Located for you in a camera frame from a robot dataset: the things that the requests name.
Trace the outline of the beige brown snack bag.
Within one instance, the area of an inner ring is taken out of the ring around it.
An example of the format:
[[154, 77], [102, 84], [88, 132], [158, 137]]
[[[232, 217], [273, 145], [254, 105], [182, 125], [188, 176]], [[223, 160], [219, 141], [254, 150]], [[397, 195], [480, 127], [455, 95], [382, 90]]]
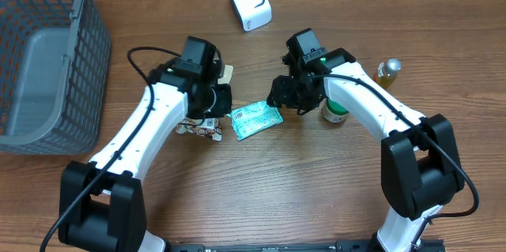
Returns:
[[205, 120], [194, 120], [185, 118], [179, 123], [175, 132], [178, 134], [194, 134], [199, 137], [207, 137], [213, 141], [222, 140], [222, 130], [219, 118], [207, 118]]

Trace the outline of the green lidded white jar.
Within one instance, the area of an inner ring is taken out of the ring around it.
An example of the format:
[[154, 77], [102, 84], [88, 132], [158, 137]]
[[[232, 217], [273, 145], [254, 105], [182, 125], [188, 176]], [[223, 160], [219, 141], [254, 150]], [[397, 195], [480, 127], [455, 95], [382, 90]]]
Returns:
[[327, 121], [333, 123], [344, 122], [349, 115], [349, 112], [342, 105], [330, 99], [325, 99], [322, 113]]

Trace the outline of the teal wipes packet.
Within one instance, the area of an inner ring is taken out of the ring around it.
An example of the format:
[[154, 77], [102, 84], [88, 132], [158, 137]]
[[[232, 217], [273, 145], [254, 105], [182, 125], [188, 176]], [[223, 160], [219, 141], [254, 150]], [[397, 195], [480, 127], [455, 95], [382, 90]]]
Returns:
[[237, 108], [228, 117], [238, 141], [283, 122], [279, 110], [269, 106], [265, 100]]

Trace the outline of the yellow dish soap bottle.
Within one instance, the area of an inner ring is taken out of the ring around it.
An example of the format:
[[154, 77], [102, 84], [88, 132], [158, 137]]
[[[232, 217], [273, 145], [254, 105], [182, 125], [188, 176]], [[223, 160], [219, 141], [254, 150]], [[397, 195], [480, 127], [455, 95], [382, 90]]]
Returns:
[[398, 76], [402, 68], [402, 63], [397, 58], [389, 58], [386, 62], [381, 62], [377, 71], [374, 73], [373, 80], [384, 89], [388, 89]]

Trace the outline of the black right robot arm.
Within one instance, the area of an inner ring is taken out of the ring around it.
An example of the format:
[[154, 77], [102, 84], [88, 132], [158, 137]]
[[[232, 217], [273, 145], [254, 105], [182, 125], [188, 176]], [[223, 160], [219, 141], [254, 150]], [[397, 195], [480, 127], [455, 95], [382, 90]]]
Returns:
[[375, 83], [346, 50], [322, 47], [307, 28], [290, 37], [267, 103], [304, 115], [324, 99], [343, 106], [381, 146], [381, 187], [390, 208], [370, 239], [339, 240], [338, 251], [443, 251], [441, 240], [423, 240], [429, 222], [463, 189], [464, 178], [451, 123], [412, 110]]

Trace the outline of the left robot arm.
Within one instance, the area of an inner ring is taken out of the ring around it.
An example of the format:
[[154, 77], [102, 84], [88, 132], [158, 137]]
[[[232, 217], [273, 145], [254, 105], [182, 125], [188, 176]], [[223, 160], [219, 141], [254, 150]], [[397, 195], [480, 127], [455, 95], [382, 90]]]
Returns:
[[222, 118], [232, 91], [219, 83], [224, 64], [207, 40], [187, 38], [182, 54], [152, 69], [139, 105], [115, 137], [88, 163], [62, 172], [59, 218], [53, 235], [86, 251], [169, 251], [169, 241], [149, 232], [142, 183], [168, 135], [186, 118]]

